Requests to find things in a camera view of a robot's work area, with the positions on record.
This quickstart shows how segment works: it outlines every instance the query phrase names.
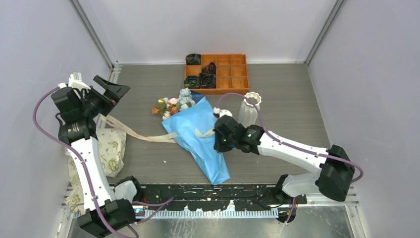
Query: gray tabletop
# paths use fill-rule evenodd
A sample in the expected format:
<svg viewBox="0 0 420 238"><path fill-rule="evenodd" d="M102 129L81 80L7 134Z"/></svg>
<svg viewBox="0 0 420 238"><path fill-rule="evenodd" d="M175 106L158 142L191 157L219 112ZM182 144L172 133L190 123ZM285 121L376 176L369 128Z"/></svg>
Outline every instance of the gray tabletop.
<svg viewBox="0 0 420 238"><path fill-rule="evenodd" d="M250 64L251 91L262 97L261 112L267 128L298 142L329 147L314 90L304 64ZM118 84L131 90L111 115L138 134L166 134L162 118L152 115L152 107L161 97L178 97L183 87L183 65L124 65ZM219 96L207 96L215 106ZM241 99L228 97L222 108L237 117ZM231 175L225 183L276 183L283 174L306 171L277 158L245 154L235 150L224 153ZM116 182L135 176L140 183L209 183L191 154L173 143L152 143L127 137L125 165Z"/></svg>

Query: patterned cloth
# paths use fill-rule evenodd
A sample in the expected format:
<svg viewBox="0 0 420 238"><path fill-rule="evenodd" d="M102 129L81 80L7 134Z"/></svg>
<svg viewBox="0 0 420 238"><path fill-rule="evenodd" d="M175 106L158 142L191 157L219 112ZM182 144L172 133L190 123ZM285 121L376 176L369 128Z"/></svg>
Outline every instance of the patterned cloth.
<svg viewBox="0 0 420 238"><path fill-rule="evenodd" d="M102 169L108 177L115 177L124 166L122 158L124 157L125 142L127 134L115 128L97 129L96 134L99 142L99 154L101 156ZM71 212L80 211L85 213L83 208L83 190L80 184L79 175L77 174L74 160L66 149L68 155L68 173L70 183L73 187L71 194L65 199L65 203L69 206Z"/></svg>

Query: purple cable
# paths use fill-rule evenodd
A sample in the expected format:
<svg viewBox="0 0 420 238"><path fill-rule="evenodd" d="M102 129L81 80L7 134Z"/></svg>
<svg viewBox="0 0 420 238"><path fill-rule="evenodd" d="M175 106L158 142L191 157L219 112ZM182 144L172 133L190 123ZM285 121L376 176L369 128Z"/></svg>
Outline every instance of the purple cable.
<svg viewBox="0 0 420 238"><path fill-rule="evenodd" d="M311 154L311 155L316 155L316 152L314 152L314 151L307 150L307 149L301 148L301 147L299 147L299 146L289 144L289 143L284 142L284 141L280 141L280 140L279 140L279 139L277 139L274 135L272 135L272 134L268 131L267 127L265 126L264 121L263 121L263 117L261 116L261 113L260 113L260 110L258 109L258 107L257 107L257 106L256 106L256 105L255 105L255 104L254 104L254 103L253 103L253 102L252 102L249 98L245 97L245 96L244 96L244 95L242 95L242 94L239 94L239 93L226 93L226 94L224 94L223 96L221 96L221 97L220 97L219 101L217 102L217 105L216 105L216 107L217 107L217 108L220 108L220 107L219 107L220 102L222 101L222 99L223 99L224 97L226 97L226 96L228 96L228 95L236 95L236 96L242 97L242 98L244 98L245 100L247 100L247 102L248 102L249 104L251 104L251 105L255 108L255 110L257 111L257 113L258 113L258 118L260 119L261 127L263 128L264 132L265 132L265 133L266 133L269 137L271 137L273 140L275 140L275 141L277 141L277 142L279 142L279 143L282 143L283 145L289 146L289 147L291 147L291 148L293 148L293 149L295 149L295 150L299 150L299 151L302 151L302 152L305 152L305 153L308 153L308 154ZM363 172L362 168L361 168L359 165L357 165L356 163L354 163L354 162L351 162L351 161L348 161L348 160L342 159L342 158L337 157L337 156L332 156L332 155L318 154L318 156L321 156L321 157L324 157L324 158L333 159L333 160L336 160L336 161L340 161L340 162L343 162L343 163L345 163L345 164L348 164L348 165L350 165L350 166L353 166L353 167L357 168L357 169L359 170L359 172L360 172L360 173L359 173L359 176L357 176L356 178L354 178L354 179L352 180L352 182L356 182L356 181L360 180L360 179L363 177L364 172Z"/></svg>
<svg viewBox="0 0 420 238"><path fill-rule="evenodd" d="M113 233L113 234L115 234L116 236L118 236L118 237L120 237L120 238L132 238L132 237L128 237L128 236L125 236L125 235L123 235L123 234L121 234L121 233L119 233L119 232L117 232L114 228L112 228L111 227L111 225L109 225L108 224L108 222L106 221L106 219L105 219L105 217L104 217L104 215L103 215L103 213L102 213L102 211L101 211L101 208L100 208L100 206L99 206L99 203L98 203L98 199L96 198L96 195L95 195L95 191L94 191L94 189L93 189L93 185L92 185L92 180L91 180L91 177L90 177L90 175L89 175L89 171L88 171L88 167L86 166L86 164L84 163L85 161L83 160L83 158L82 158L82 156L79 154L79 152L77 152L75 149L73 149L71 146L69 146L69 145L67 145L66 143L64 143L64 142L62 142L62 141L60 141L59 139L57 139L57 138L55 138L54 136L52 136L51 134L49 134L48 132L46 132L39 124L38 124L38 121L37 121L37 112L38 112L38 108L39 108L39 106L41 105L41 103L44 101L44 99L45 98L47 98L51 93L53 93L53 92L55 92L55 91L57 91L59 89L59 87L56 87L56 88L54 88L54 89L52 89L51 91L49 91L49 92L47 92L39 101L38 101L38 103L36 104L36 106L35 106L35 108L34 108L34 112L32 113L32 121L34 122L34 124L35 124L35 127L40 131L40 132L42 132L44 135L46 135L48 138L50 138L51 140L53 140L53 141L55 141L55 142L57 142L58 144L60 144L60 145L62 145L62 146L64 146L65 148L67 148L67 149L69 149L70 151L72 151L76 156L77 156L77 158L79 159L79 161L82 163L82 166L83 166L83 170L85 171L85 175L86 175L86 180L87 180L87 182L88 182L88 185L89 185L89 191L90 191L90 193L91 193L91 195L92 195L92 201L93 201L93 203L94 203L94 205L95 205L95 208L96 208L96 212L98 213L98 215L99 215L99 218L101 219L101 221L102 221L102 223L105 225L105 227L111 232L111 233ZM159 209L157 209L157 211L158 210L160 210L160 208L162 208L164 205L166 205L166 204L168 204L170 201L172 201L173 200L173 198L170 198L169 200L167 200L166 202L164 202L164 203L161 203L161 204L159 204L159 205L162 205L161 207L159 207ZM147 218L145 218L145 219L143 219L140 223L142 223L142 222L144 222L144 221L147 221L147 220L149 220L154 214L156 214L156 212L153 212L149 217L147 217ZM130 229L132 232L133 232L133 234L134 234L134 236L135 236L135 238L139 238L139 234L136 232L136 230L133 228L133 227L131 227L131 225L128 225L128 229Z"/></svg>
<svg viewBox="0 0 420 238"><path fill-rule="evenodd" d="M295 205L296 205L296 197L294 197L294 198L293 198L293 201L292 201L292 208L290 208L290 213L289 213L289 216L287 216L287 219L286 219L286 221L284 222L284 223L286 224L286 226L287 226L287 223L289 222L290 218L292 217L292 213L293 213L293 210L295 209Z"/></svg>

